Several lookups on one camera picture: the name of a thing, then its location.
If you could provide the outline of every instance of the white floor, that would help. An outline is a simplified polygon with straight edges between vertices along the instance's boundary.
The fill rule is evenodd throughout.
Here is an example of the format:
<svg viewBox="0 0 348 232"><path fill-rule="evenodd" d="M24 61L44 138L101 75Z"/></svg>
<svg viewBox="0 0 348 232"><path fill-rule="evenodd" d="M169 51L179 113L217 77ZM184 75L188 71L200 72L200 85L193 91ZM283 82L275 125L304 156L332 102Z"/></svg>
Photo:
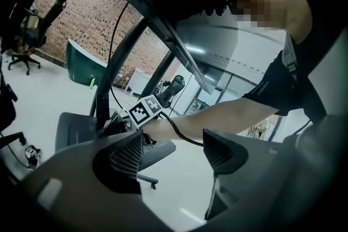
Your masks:
<svg viewBox="0 0 348 232"><path fill-rule="evenodd" d="M23 63L7 70L3 63L5 80L18 96L15 103L17 118L3 132L9 135L22 131L28 140L41 148L44 159L54 155L55 131L58 118L62 112L73 112L87 115L94 96L88 86L71 81L67 70L44 59L35 57L41 62L41 69L31 67L30 76L26 76ZM119 100L133 104L136 97L130 97L123 90L114 88ZM115 101L110 107L117 109ZM159 179L157 190L150 184L141 181L142 198L145 204L174 231L187 231L204 223L204 214L209 204L213 187L213 170L209 166L201 147L183 141L174 141L176 151L157 164L141 173ZM11 144L13 150L24 162L23 147L19 142ZM18 177L27 171L16 162L9 148L3 148L2 155L8 167Z"/></svg>

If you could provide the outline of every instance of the chair wheel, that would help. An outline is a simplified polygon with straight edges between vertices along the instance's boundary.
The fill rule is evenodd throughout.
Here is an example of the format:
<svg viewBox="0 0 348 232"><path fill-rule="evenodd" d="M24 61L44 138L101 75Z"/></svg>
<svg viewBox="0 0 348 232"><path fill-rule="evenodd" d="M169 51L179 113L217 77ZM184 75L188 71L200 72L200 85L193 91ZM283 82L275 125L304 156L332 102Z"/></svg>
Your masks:
<svg viewBox="0 0 348 232"><path fill-rule="evenodd" d="M20 143L25 145L27 143L27 139L25 137L20 138Z"/></svg>

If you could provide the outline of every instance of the brick wall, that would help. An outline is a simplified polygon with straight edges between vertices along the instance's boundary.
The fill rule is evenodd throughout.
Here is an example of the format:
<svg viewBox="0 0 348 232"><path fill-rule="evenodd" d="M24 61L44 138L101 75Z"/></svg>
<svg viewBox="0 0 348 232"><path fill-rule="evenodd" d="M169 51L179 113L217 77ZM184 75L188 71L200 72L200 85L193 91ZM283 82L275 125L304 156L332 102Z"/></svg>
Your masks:
<svg viewBox="0 0 348 232"><path fill-rule="evenodd" d="M40 16L44 16L54 2L55 0L36 0L33 8L38 10ZM72 39L100 60L107 62L114 25L125 4L125 0L67 0L65 10L47 31L47 42L42 51L65 61L67 39ZM113 52L140 17L140 13L129 5L117 28ZM116 84L122 85L136 67L147 74L153 73L167 52L168 48L147 29L122 66L123 77L118 77ZM178 66L179 61L176 59L163 80L171 79Z"/></svg>

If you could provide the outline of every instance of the metal pole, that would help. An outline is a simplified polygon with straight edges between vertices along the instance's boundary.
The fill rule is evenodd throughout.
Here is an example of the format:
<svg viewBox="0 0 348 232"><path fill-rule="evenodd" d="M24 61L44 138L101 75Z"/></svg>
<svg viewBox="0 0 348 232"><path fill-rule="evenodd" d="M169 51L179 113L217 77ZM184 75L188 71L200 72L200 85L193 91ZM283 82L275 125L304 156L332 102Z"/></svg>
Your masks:
<svg viewBox="0 0 348 232"><path fill-rule="evenodd" d="M148 81L148 83L146 84L139 99L144 98L146 96L149 96L154 92L154 90L156 89L156 86L161 81L164 73L168 70L168 68L169 68L170 64L173 62L174 58L175 58L175 54L171 50L169 50L168 53L166 54L166 56L164 56L163 60L159 64L159 66L157 67L157 69L155 70L155 72L153 73L153 75L150 78L150 80Z"/></svg>
<svg viewBox="0 0 348 232"><path fill-rule="evenodd" d="M132 26L132 28L128 31L126 36L123 38L117 49L115 50L113 56L110 59L110 63L105 69L105 74L96 90L96 93L93 98L92 106L89 112L90 116L94 116L96 111L96 95L99 93L109 93L110 84L109 84L109 76L108 71L110 67L110 79L113 82L119 73L123 63L126 61L127 57L131 53L134 45L138 41L139 37L145 31L149 20L142 17L138 22Z"/></svg>

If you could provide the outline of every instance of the chair base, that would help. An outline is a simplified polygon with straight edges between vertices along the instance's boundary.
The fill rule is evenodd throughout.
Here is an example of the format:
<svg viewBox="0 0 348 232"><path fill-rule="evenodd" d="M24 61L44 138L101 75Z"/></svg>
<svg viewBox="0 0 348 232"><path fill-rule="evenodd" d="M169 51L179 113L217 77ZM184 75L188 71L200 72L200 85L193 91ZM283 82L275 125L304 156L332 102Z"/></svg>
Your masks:
<svg viewBox="0 0 348 232"><path fill-rule="evenodd" d="M30 56L14 54L14 55L12 55L12 62L8 66L9 71L11 70L11 66L12 65L17 64L19 62L23 62L26 65L26 67L27 67L27 76L30 74L29 62L35 63L35 64L38 65L38 68L41 68L40 62L30 58Z"/></svg>

